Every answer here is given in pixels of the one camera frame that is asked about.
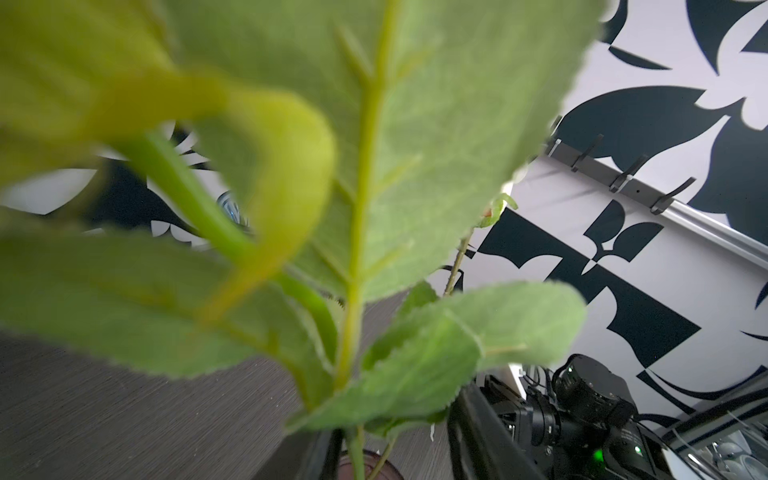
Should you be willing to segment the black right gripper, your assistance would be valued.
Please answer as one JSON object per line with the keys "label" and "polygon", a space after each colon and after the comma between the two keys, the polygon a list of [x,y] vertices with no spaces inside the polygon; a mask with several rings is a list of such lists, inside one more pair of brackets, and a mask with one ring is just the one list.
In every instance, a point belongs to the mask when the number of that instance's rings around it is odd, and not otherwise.
{"label": "black right gripper", "polygon": [[547,479],[595,479],[604,463],[604,430],[560,410],[536,389],[521,396],[493,375],[481,392],[515,443]]}

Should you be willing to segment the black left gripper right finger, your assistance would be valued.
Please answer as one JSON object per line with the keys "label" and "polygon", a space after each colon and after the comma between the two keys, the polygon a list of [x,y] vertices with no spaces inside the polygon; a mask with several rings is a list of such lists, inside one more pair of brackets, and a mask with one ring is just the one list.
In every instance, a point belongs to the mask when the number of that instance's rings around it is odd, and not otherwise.
{"label": "black left gripper right finger", "polygon": [[454,479],[542,479],[475,383],[463,386],[446,424]]}

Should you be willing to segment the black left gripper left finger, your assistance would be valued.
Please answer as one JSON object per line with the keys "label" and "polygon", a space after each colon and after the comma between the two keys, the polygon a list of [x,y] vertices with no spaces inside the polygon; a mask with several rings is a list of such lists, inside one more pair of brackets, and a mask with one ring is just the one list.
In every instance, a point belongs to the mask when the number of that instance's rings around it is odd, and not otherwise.
{"label": "black left gripper left finger", "polygon": [[336,480],[342,430],[302,431],[285,437],[253,480]]}

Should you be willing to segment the orange artificial rose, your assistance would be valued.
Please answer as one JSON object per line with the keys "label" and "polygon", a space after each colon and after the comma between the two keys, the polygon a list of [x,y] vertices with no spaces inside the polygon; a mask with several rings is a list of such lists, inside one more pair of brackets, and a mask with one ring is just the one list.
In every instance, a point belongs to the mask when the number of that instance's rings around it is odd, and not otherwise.
{"label": "orange artificial rose", "polygon": [[441,422],[477,373],[554,361],[581,328],[562,282],[426,280],[499,217],[605,9],[3,2],[2,189],[115,153],[209,248],[3,208],[2,331],[175,379],[268,357],[301,398],[287,435],[342,430],[366,478],[367,434]]}

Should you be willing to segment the purple blue glass vase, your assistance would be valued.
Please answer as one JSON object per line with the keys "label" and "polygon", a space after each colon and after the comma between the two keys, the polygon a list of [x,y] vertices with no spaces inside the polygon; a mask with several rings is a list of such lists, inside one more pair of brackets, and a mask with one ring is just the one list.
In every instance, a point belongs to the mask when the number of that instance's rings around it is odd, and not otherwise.
{"label": "purple blue glass vase", "polygon": [[249,220],[241,212],[240,206],[234,198],[231,191],[225,191],[216,200],[217,205],[225,213],[225,215],[242,230],[249,231]]}

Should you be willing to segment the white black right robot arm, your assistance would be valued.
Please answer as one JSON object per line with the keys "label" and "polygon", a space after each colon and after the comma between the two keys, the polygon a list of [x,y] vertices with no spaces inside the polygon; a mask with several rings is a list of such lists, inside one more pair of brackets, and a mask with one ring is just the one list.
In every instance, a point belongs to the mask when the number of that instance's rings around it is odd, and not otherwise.
{"label": "white black right robot arm", "polygon": [[514,444],[545,479],[699,479],[701,473],[641,425],[626,381],[599,361],[572,354],[542,384],[518,392],[483,381]]}

